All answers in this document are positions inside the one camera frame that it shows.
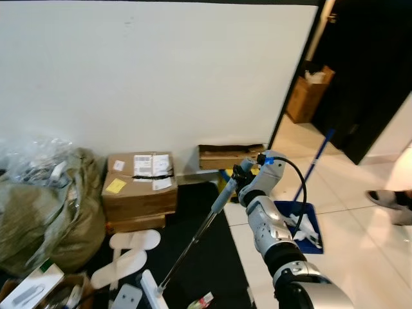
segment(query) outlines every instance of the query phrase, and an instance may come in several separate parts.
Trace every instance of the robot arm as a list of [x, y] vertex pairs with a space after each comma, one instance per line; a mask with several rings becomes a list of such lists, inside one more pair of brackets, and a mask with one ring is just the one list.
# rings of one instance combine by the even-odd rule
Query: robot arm
[[[284, 157], [275, 151], [265, 151], [264, 155]], [[237, 181], [239, 202], [246, 207], [256, 250], [273, 277], [279, 308], [351, 309], [353, 304], [348, 296], [315, 265], [307, 262], [281, 213], [268, 197], [284, 169], [284, 161], [274, 160], [271, 164], [263, 164], [256, 177], [245, 175], [243, 181]]]

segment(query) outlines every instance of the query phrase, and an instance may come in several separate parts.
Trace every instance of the white tile floor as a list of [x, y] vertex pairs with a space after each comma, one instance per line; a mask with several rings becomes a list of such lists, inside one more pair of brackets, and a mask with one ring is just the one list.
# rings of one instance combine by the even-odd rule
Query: white tile floor
[[[314, 151], [292, 160], [306, 171]], [[393, 226], [390, 211], [364, 197], [366, 189], [410, 188], [411, 175], [412, 149], [395, 165], [356, 166], [338, 153], [322, 156], [308, 181], [308, 201], [318, 213], [325, 253], [306, 257], [350, 296], [356, 309], [412, 308], [412, 227]], [[293, 170], [286, 169], [273, 199], [293, 199], [298, 186]], [[244, 209], [228, 204], [225, 213], [257, 308], [278, 308]]]

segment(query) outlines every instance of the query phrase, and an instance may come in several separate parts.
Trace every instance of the plastic bag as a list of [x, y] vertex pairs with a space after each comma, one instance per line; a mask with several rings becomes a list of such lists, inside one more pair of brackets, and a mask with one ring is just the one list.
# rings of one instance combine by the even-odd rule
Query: plastic bag
[[72, 143], [59, 138], [22, 141], [9, 149], [8, 177], [16, 183], [64, 187], [68, 178], [63, 170], [71, 150]]

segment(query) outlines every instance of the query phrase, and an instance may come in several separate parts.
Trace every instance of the flat cardboard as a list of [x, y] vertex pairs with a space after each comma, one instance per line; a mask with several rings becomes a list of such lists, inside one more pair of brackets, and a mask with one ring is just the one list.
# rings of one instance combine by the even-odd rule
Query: flat cardboard
[[134, 232], [136, 230], [149, 230], [164, 228], [166, 225], [165, 215], [136, 217], [130, 220], [113, 221], [106, 223], [106, 232], [109, 235], [121, 232]]
[[[13, 292], [13, 290], [20, 284], [20, 282], [21, 280], [7, 280], [0, 291], [0, 302], [3, 301], [3, 299], [6, 298], [11, 292]], [[94, 291], [93, 287], [90, 284], [90, 280], [86, 274], [73, 274], [64, 276], [64, 279], [50, 292], [49, 295], [52, 295], [55, 290], [58, 290], [64, 286], [75, 285], [80, 285], [82, 287], [82, 298], [92, 294]], [[36, 309], [42, 309], [44, 308], [44, 306], [46, 306], [46, 304], [47, 301], [42, 300], [41, 303], [36, 307]], [[93, 297], [89, 297], [80, 305], [79, 308], [92, 309]]]
[[322, 96], [335, 74], [327, 66], [322, 69], [322, 72], [325, 73], [325, 76], [321, 84], [309, 84], [306, 79], [298, 78], [286, 108], [289, 118], [295, 124], [310, 122], [314, 116]]
[[[112, 225], [119, 221], [136, 220], [137, 217], [164, 216], [165, 214], [172, 214], [176, 210], [178, 185], [174, 177], [171, 177], [172, 185], [170, 187], [153, 190], [151, 180], [141, 182], [132, 178], [135, 155], [169, 155], [171, 173], [173, 170], [171, 153], [144, 152], [109, 156], [108, 174], [103, 186], [102, 200], [106, 219]], [[116, 171], [113, 168], [116, 161], [124, 162], [124, 164], [116, 165], [117, 167], [122, 166], [122, 171]], [[106, 190], [115, 180], [117, 183], [124, 182], [121, 189], [115, 192]]]
[[245, 158], [257, 159], [266, 150], [263, 144], [199, 145], [200, 169], [233, 169]]

